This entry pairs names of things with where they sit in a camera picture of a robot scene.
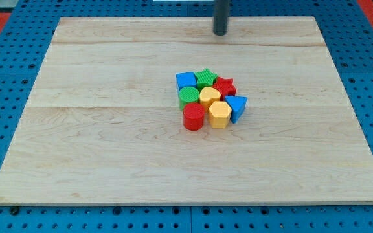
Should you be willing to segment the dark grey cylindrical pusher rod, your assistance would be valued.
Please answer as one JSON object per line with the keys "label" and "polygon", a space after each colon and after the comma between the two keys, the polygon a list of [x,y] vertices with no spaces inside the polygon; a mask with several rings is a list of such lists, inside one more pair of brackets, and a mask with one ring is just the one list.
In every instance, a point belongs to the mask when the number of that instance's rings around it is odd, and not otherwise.
{"label": "dark grey cylindrical pusher rod", "polygon": [[227,33],[230,12],[230,0],[215,0],[212,31],[217,36]]}

